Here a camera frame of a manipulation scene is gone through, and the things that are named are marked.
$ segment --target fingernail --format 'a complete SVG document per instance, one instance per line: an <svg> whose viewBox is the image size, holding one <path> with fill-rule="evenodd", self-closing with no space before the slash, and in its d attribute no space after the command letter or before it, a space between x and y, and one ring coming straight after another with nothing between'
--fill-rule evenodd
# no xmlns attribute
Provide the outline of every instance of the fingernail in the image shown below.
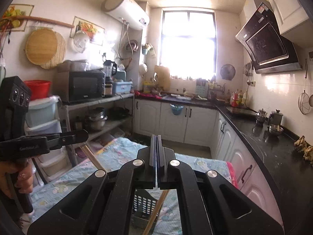
<svg viewBox="0 0 313 235"><path fill-rule="evenodd" d="M18 175L18 180L23 180L26 177L25 173Z"/></svg>
<svg viewBox="0 0 313 235"><path fill-rule="evenodd" d="M16 188L21 188L21 186L20 186L20 185L18 185L18 183L17 183L17 182L14 184L14 186L15 186Z"/></svg>

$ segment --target red bucket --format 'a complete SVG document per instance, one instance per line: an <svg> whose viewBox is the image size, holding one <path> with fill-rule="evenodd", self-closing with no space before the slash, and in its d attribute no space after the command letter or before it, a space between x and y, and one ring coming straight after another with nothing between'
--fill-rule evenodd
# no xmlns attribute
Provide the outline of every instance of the red bucket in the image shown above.
<svg viewBox="0 0 313 235"><path fill-rule="evenodd" d="M51 82L47 80L27 80L24 83L32 91L30 100L42 99L48 97Z"/></svg>

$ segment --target water heater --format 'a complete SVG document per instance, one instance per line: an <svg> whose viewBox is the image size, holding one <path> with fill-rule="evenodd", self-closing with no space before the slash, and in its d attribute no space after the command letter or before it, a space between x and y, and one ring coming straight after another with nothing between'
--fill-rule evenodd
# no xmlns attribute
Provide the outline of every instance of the water heater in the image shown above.
<svg viewBox="0 0 313 235"><path fill-rule="evenodd" d="M142 30L150 21L149 16L134 0L105 0L101 9L118 21L125 20L135 30Z"/></svg>

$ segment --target cutting board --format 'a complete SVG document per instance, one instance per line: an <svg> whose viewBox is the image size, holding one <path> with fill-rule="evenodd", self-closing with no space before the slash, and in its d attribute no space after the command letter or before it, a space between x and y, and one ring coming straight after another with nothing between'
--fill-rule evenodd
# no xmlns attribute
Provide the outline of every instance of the cutting board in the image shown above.
<svg viewBox="0 0 313 235"><path fill-rule="evenodd" d="M48 63L57 52L57 37L51 29L33 31L27 39L25 53L30 62L37 65Z"/></svg>
<svg viewBox="0 0 313 235"><path fill-rule="evenodd" d="M169 91L171 86L170 69L156 65L154 66L154 72L157 74L156 84L163 87L163 91Z"/></svg>

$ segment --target window frame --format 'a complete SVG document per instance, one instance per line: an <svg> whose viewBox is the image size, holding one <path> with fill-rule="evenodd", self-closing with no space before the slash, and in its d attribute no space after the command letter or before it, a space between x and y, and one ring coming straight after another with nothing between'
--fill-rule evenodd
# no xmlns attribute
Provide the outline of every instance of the window frame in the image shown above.
<svg viewBox="0 0 313 235"><path fill-rule="evenodd" d="M216 31L216 21L215 21L215 13L214 12L209 12L209 11L193 11L193 10L171 10L171 11L163 11L163 18L162 18L162 30L161 30L161 52L160 52L160 64L162 64L162 45L163 45L163 39L167 35L163 34L163 26L164 26L164 19L165 19L165 13L167 12L187 12L187 17L188 17L188 22L190 20L190 13L205 13L205 14L212 14L213 15L213 24L215 28L215 37L206 37L206 39L212 40L214 42L214 61L213 61L213 72L216 74L216 56L217 56L217 31ZM195 36L192 35L183 35L183 36L175 36L179 38L194 38Z"/></svg>

